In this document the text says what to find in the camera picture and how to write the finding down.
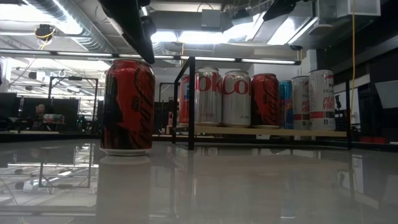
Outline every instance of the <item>red soda can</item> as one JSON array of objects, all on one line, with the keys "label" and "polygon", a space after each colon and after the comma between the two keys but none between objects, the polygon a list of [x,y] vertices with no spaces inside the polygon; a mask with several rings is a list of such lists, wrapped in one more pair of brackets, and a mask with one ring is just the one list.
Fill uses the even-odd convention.
[{"label": "red soda can", "polygon": [[188,126],[189,122],[189,75],[184,75],[180,83],[180,112],[178,125]]},{"label": "red soda can", "polygon": [[251,124],[255,128],[279,128],[279,82],[271,73],[251,80]]},{"label": "red soda can", "polygon": [[101,149],[145,154],[152,147],[155,76],[149,64],[115,60],[106,76]]}]

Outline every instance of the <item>silver soda can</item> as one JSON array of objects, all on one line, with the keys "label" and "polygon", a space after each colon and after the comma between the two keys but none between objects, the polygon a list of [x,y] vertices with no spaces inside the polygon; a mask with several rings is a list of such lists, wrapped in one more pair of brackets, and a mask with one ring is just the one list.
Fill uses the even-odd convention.
[{"label": "silver soda can", "polygon": [[310,96],[308,93],[308,76],[292,79],[293,86],[293,128],[310,129]]},{"label": "silver soda can", "polygon": [[223,94],[223,123],[228,127],[249,127],[251,122],[249,74],[243,71],[225,73],[221,92]]},{"label": "silver soda can", "polygon": [[311,130],[334,131],[336,123],[333,72],[331,70],[312,71],[308,83]]},{"label": "silver soda can", "polygon": [[195,71],[195,124],[217,126],[221,123],[221,75],[215,67]]}]

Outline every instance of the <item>computer monitor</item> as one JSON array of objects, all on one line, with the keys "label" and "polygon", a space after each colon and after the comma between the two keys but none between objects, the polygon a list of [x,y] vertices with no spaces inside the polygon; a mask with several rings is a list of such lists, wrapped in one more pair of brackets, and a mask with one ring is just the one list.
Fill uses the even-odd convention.
[{"label": "computer monitor", "polygon": [[17,93],[0,93],[0,116],[11,117],[17,98]]}]

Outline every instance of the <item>black overhead object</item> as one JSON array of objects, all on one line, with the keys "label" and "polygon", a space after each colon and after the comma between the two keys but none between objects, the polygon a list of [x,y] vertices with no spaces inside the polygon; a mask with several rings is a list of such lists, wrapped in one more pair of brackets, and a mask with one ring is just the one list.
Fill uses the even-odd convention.
[{"label": "black overhead object", "polygon": [[296,2],[299,1],[300,0],[275,0],[262,19],[265,22],[282,15],[290,14],[296,6]]},{"label": "black overhead object", "polygon": [[154,63],[150,37],[156,27],[149,16],[140,17],[139,10],[150,0],[99,0],[105,14],[114,19],[123,31],[122,36],[148,63]]}]

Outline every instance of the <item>metal shelf frame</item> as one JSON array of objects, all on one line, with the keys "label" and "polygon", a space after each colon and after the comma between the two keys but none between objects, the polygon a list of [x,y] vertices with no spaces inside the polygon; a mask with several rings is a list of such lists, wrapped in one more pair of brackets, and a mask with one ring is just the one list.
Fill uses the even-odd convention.
[{"label": "metal shelf frame", "polygon": [[[189,57],[188,60],[184,63],[180,73],[177,75],[175,81],[174,81],[174,100],[173,100],[173,128],[172,128],[172,143],[175,144],[177,142],[177,131],[179,129],[181,129],[182,131],[188,131],[188,150],[194,150],[195,147],[195,141],[197,142],[203,142],[206,141],[205,138],[201,138],[200,140],[198,138],[195,137],[195,133],[199,132],[200,130],[202,130],[203,128],[195,128],[195,104],[192,102],[195,102],[195,65],[196,65],[196,58],[195,57]],[[185,74],[186,71],[189,71],[189,122],[188,122],[188,127],[186,128],[177,128],[177,104],[178,104],[178,88],[179,88],[179,82],[180,79],[182,78],[182,76]],[[349,100],[349,80],[346,81],[346,110],[348,114],[350,113],[350,100]],[[327,132],[324,132],[326,134],[321,134],[321,136],[338,136],[338,137],[346,137],[347,141],[346,141],[346,146],[347,149],[350,150],[351,149],[351,127],[350,127],[350,120],[347,119],[347,130],[346,133],[332,133],[330,135],[327,135]],[[209,133],[220,133],[220,131],[217,131],[216,129],[213,131],[210,131]],[[283,131],[285,130],[274,130],[275,131],[275,135],[281,134]],[[306,134],[308,135],[308,133],[311,133],[311,131],[304,131],[303,134],[298,134],[299,130],[286,130],[286,131],[290,131],[290,132],[294,132],[295,134],[297,133],[297,135],[302,135],[305,136]],[[261,132],[258,129],[254,129],[252,132],[257,133]],[[269,134],[271,133],[272,130],[266,130],[264,131],[265,134]],[[223,138],[213,138],[211,140],[209,140],[209,142],[219,142],[219,143],[225,143],[225,140]],[[258,143],[258,144],[264,144],[265,142],[267,142],[266,140],[263,139],[239,139],[239,143],[243,143],[243,144],[247,144],[247,143]],[[314,145],[317,145],[318,141],[306,141],[306,143],[311,144],[311,142],[314,143]],[[292,141],[279,141],[278,144],[288,144],[288,143],[292,143]]]}]

